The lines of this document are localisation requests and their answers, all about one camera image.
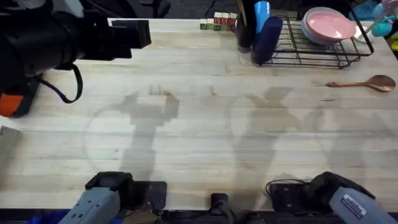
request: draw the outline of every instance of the pink bowl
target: pink bowl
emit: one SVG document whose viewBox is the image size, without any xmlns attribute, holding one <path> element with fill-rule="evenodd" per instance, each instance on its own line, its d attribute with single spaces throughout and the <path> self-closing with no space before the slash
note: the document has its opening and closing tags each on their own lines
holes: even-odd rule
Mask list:
<svg viewBox="0 0 398 224">
<path fill-rule="evenodd" d="M 355 24 L 341 14 L 314 12 L 307 17 L 311 32 L 329 40 L 344 40 L 355 35 Z"/>
</svg>

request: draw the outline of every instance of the black cable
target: black cable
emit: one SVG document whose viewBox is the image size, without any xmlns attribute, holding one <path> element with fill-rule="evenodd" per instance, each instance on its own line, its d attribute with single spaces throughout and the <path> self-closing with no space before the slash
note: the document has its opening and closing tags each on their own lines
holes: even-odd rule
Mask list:
<svg viewBox="0 0 398 224">
<path fill-rule="evenodd" d="M 205 18 L 207 18 L 207 14 L 210 12 L 210 10 L 214 7 L 214 5 L 216 4 L 217 0 L 214 0 L 213 2 L 211 2 L 210 7 L 207 9 L 206 13 L 205 13 Z"/>
<path fill-rule="evenodd" d="M 270 184 L 275 183 L 275 182 L 283 182 L 283 181 L 295 181 L 295 182 L 299 182 L 299 183 L 301 183 L 301 184 L 309 184 L 309 182 L 306 182 L 306 181 L 304 181 L 304 180 L 299 180 L 299 179 L 279 179 L 279 180 L 272 180 L 272 181 L 268 182 L 267 185 L 266 185 L 266 193 L 267 193 L 267 195 L 270 196 L 270 197 L 272 198 L 272 195 L 271 195 L 270 192 L 268 191 L 268 186 L 269 186 Z"/>
</svg>

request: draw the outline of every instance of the dish rack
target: dish rack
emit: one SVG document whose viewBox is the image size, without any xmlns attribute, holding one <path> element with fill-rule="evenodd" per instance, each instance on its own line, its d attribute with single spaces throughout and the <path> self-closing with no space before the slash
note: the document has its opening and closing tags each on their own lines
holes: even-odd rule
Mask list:
<svg viewBox="0 0 398 224">
<path fill-rule="evenodd" d="M 347 68 L 353 62 L 358 62 L 361 57 L 373 54 L 374 49 L 356 15 L 353 15 L 357 26 L 365 36 L 366 44 L 355 43 L 353 38 L 346 39 L 337 44 L 324 46 L 311 42 L 301 29 L 301 21 L 297 17 L 289 17 L 285 11 L 272 12 L 279 16 L 284 25 L 279 36 L 277 47 L 272 58 L 264 65 L 293 65 L 307 67 L 332 67 Z"/>
</svg>

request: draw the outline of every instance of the wooden table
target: wooden table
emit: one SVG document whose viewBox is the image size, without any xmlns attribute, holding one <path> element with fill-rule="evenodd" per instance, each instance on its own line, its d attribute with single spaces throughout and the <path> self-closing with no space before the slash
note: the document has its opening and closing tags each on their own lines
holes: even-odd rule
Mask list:
<svg viewBox="0 0 398 224">
<path fill-rule="evenodd" d="M 131 60 L 77 62 L 82 98 L 46 87 L 4 164 L 1 208 L 70 208 L 97 172 L 168 183 L 168 209 L 204 209 L 212 192 L 267 209 L 265 184 L 330 170 L 398 211 L 398 91 L 327 88 L 375 74 L 398 80 L 381 38 L 349 69 L 255 67 L 229 32 L 198 20 L 151 20 L 152 45 Z M 71 97 L 71 72 L 46 79 Z"/>
</svg>

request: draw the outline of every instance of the blue object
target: blue object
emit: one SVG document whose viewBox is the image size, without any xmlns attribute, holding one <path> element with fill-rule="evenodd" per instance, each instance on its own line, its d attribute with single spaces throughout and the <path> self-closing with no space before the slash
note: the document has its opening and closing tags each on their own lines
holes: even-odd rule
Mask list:
<svg viewBox="0 0 398 224">
<path fill-rule="evenodd" d="M 259 34 L 266 20 L 271 16 L 271 5 L 267 1 L 259 1 L 254 4 L 256 15 L 256 33 Z"/>
<path fill-rule="evenodd" d="M 28 224 L 58 224 L 61 219 L 67 215 L 69 210 L 61 210 L 54 212 L 45 212 L 43 215 L 35 215 L 30 218 Z M 111 223 L 113 224 L 122 224 L 123 219 L 113 219 Z"/>
<path fill-rule="evenodd" d="M 365 3 L 357 5 L 353 12 L 360 21 L 374 21 L 373 10 L 376 8 L 377 3 L 373 0 L 368 0 Z M 354 21 L 353 12 L 350 12 L 348 17 L 350 20 Z"/>
<path fill-rule="evenodd" d="M 380 17 L 384 12 L 384 6 L 383 4 L 379 3 L 372 12 L 372 15 L 374 17 L 374 19 L 377 19 L 378 17 Z"/>
<path fill-rule="evenodd" d="M 372 29 L 372 35 L 375 37 L 384 37 L 389 35 L 392 30 L 392 24 L 388 23 L 389 19 L 395 19 L 395 16 L 388 16 L 384 18 L 381 22 L 377 23 Z"/>
<path fill-rule="evenodd" d="M 283 21 L 281 18 L 271 16 L 266 20 L 258 40 L 253 46 L 252 59 L 254 63 L 262 65 L 271 59 L 279 40 Z"/>
</svg>

